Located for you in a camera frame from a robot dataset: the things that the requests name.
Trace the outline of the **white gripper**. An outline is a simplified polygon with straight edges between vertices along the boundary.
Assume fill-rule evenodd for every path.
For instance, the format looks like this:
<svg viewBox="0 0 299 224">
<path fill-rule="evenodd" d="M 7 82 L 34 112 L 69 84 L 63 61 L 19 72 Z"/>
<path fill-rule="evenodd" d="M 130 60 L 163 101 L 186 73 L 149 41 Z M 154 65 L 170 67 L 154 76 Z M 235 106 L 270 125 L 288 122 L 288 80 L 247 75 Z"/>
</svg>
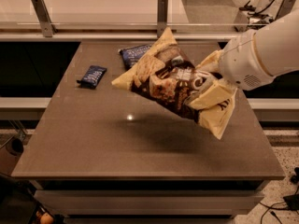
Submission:
<svg viewBox="0 0 299 224">
<path fill-rule="evenodd" d="M 197 92 L 190 98 L 186 106 L 203 110 L 227 102 L 233 97 L 237 87 L 251 91 L 273 82 L 275 77 L 259 57 L 255 34 L 256 30 L 247 30 L 231 39 L 223 50 L 213 51 L 196 65 L 202 71 L 220 72 L 225 79 L 214 80 L 206 90 Z"/>
</svg>

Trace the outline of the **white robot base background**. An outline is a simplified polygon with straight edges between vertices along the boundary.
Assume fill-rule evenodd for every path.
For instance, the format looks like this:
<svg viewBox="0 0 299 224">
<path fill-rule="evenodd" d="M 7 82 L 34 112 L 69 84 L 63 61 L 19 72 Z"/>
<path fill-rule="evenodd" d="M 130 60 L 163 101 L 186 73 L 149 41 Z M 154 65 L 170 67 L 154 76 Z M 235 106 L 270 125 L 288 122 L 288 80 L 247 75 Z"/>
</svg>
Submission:
<svg viewBox="0 0 299 224">
<path fill-rule="evenodd" d="M 254 6 L 247 2 L 237 11 L 234 21 L 234 28 L 237 32 L 246 32 L 247 30 L 259 30 L 266 25 L 276 21 L 276 15 L 273 16 L 268 9 L 276 0 L 259 0 Z"/>
</svg>

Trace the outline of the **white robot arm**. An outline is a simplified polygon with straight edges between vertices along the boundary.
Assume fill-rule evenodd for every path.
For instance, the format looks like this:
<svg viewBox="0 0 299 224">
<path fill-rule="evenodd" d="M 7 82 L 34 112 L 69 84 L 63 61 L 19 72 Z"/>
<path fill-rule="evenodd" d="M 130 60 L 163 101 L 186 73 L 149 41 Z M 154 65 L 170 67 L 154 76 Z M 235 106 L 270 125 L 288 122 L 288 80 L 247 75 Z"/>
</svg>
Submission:
<svg viewBox="0 0 299 224">
<path fill-rule="evenodd" d="M 251 91 L 299 70 L 299 10 L 236 36 L 197 67 L 221 75 L 190 100 L 189 107 L 197 110 L 232 97 L 236 89 Z"/>
</svg>

